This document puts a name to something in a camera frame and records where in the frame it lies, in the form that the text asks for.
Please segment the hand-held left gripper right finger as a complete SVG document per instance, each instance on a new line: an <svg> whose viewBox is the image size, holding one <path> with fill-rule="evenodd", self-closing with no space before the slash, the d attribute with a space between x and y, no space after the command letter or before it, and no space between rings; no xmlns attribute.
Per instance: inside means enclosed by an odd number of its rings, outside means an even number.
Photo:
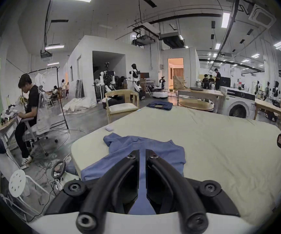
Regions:
<svg viewBox="0 0 281 234"><path fill-rule="evenodd" d="M187 234L206 231L206 213L240 217L220 183L183 177L152 150L146 150L146 197L158 215L178 212L181 230Z"/></svg>

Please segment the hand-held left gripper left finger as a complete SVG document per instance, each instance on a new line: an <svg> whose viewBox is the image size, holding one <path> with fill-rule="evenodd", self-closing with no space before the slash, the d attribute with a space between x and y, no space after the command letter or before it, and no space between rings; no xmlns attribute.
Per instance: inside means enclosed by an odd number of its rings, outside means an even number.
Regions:
<svg viewBox="0 0 281 234"><path fill-rule="evenodd" d="M133 150L102 177L68 181L45 215L79 212L75 224L83 234L102 234L106 213L127 214L139 189L140 151Z"/></svg>

